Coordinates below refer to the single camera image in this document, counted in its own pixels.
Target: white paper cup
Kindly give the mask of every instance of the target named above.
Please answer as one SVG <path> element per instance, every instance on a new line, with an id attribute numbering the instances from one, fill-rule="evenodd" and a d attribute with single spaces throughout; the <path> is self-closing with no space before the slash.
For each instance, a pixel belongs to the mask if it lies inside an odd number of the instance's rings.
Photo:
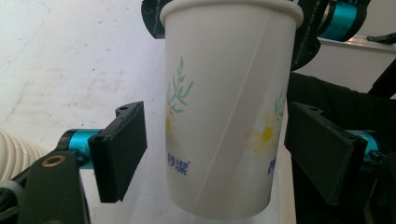
<path id="1" fill-rule="evenodd" d="M 43 147 L 0 129 L 0 182 L 15 177 L 44 155 Z"/>
<path id="2" fill-rule="evenodd" d="M 239 219 L 269 203 L 296 28 L 279 0 L 174 0 L 163 8 L 172 201 Z"/>

